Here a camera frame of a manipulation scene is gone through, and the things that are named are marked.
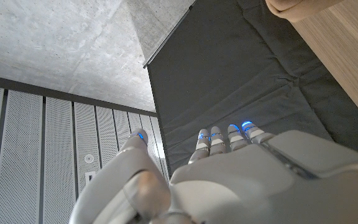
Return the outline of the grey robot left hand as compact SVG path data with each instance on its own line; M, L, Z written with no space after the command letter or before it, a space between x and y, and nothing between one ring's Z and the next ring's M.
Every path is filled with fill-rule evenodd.
M85 186L71 223L358 223L358 152L250 121L202 129L170 179L134 130Z

